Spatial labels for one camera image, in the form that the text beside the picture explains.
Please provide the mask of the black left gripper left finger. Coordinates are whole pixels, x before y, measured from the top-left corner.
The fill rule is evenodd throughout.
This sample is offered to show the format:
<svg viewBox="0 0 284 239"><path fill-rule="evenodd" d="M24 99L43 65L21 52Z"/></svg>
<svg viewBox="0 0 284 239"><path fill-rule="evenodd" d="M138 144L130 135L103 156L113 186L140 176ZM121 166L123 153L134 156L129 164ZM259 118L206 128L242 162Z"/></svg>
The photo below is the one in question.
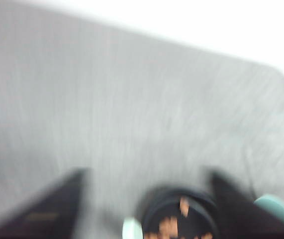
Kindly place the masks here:
<svg viewBox="0 0 284 239"><path fill-rule="evenodd" d="M78 222L87 170L70 173L3 223L0 239L71 239Z"/></svg>

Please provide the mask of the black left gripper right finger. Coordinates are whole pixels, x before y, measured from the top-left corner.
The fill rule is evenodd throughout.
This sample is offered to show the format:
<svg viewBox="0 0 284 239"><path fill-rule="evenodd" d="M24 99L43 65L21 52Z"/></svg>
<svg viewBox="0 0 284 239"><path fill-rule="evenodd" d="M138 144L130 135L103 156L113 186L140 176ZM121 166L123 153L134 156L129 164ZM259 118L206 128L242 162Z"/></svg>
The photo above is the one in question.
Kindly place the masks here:
<svg viewBox="0 0 284 239"><path fill-rule="evenodd" d="M209 171L221 239L284 239L284 222L254 204L224 174Z"/></svg>

